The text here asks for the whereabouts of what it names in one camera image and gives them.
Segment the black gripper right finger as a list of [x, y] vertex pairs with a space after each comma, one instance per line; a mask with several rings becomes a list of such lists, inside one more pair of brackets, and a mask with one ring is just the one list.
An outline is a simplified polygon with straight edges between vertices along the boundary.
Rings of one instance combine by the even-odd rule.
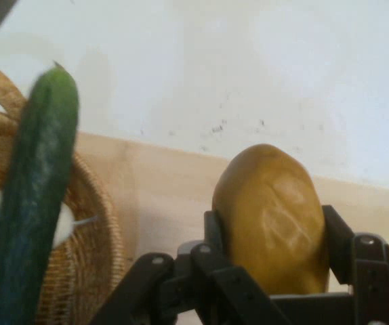
[[322, 206], [329, 266], [351, 289], [354, 324], [389, 324], [389, 244], [379, 235], [353, 232], [331, 205]]

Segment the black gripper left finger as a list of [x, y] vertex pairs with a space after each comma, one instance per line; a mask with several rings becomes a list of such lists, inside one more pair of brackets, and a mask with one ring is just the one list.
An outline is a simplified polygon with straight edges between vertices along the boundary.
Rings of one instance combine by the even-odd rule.
[[91, 324], [175, 324], [190, 310], [203, 324], [282, 324], [278, 307], [223, 248], [218, 214], [207, 211], [203, 240], [181, 244], [176, 258], [139, 257]]

